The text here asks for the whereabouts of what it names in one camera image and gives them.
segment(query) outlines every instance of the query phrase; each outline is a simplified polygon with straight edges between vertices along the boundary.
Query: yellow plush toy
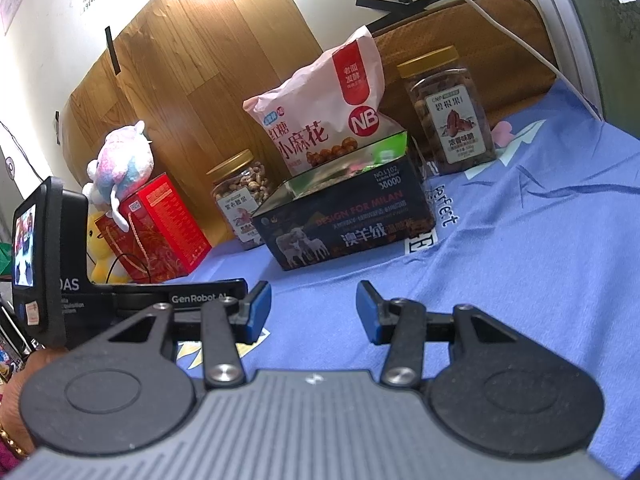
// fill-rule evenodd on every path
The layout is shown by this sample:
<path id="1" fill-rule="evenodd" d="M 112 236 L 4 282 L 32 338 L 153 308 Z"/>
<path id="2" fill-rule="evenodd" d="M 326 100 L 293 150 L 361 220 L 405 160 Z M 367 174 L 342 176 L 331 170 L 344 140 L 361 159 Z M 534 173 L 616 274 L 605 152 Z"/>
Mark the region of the yellow plush toy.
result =
<path id="1" fill-rule="evenodd" d="M 86 226 L 86 248 L 95 262 L 94 270 L 92 270 L 90 279 L 94 283 L 106 283 L 107 274 L 116 259 L 115 254 L 111 251 L 107 240 L 102 236 L 100 229 L 95 221 L 104 213 L 92 213 L 89 215 Z M 109 283 L 129 283 L 131 278 L 127 274 L 120 262 L 116 262 L 109 277 Z"/>

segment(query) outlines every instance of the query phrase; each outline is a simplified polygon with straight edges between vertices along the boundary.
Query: gold bracelet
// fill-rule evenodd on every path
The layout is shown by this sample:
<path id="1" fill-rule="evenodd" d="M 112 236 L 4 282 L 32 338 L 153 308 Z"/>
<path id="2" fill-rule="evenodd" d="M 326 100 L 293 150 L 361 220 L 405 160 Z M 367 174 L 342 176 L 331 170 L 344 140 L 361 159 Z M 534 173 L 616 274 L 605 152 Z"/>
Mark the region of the gold bracelet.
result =
<path id="1" fill-rule="evenodd" d="M 18 447 L 18 445 L 11 439 L 9 434 L 2 427 L 1 422 L 0 422 L 0 438 L 2 438 L 2 441 L 4 442 L 4 444 L 11 450 L 11 452 L 14 454 L 14 456 L 18 460 L 24 460 L 25 458 L 27 458 L 27 454 L 22 450 L 21 447 Z"/>

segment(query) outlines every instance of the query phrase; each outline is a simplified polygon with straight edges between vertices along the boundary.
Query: red circle logo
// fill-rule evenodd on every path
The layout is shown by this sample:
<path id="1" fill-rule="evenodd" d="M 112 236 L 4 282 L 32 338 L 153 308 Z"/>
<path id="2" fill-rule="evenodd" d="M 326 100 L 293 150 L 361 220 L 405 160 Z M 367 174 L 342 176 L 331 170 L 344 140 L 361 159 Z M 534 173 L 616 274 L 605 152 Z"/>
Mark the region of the red circle logo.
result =
<path id="1" fill-rule="evenodd" d="M 359 137 L 373 135 L 378 126 L 380 126 L 380 118 L 370 106 L 358 106 L 349 115 L 349 129 Z"/>

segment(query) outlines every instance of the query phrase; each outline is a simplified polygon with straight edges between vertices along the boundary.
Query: red gift box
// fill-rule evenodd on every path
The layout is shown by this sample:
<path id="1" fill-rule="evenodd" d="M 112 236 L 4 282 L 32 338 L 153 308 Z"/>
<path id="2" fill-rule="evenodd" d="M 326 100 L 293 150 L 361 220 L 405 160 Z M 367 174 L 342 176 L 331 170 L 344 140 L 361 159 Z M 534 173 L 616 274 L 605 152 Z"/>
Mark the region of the red gift box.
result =
<path id="1" fill-rule="evenodd" d="M 128 233 L 107 215 L 95 224 L 137 283 L 186 276 L 209 253 L 209 241 L 165 173 L 123 200 L 119 211 L 129 223 Z"/>

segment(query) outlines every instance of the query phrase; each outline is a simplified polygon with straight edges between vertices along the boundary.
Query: plastic jar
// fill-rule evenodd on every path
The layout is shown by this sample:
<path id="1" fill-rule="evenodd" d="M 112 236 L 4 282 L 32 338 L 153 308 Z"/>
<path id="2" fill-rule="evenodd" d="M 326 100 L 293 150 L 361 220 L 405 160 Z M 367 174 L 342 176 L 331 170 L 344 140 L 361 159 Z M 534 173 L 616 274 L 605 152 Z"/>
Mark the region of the plastic jar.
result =
<path id="1" fill-rule="evenodd" d="M 238 153 L 207 173 L 213 177 L 211 197 L 240 240 L 244 250 L 264 242 L 251 222 L 251 214 L 273 192 L 264 164 L 250 150 Z"/>
<path id="2" fill-rule="evenodd" d="M 491 128 L 454 46 L 398 65 L 440 174 L 495 160 Z"/>

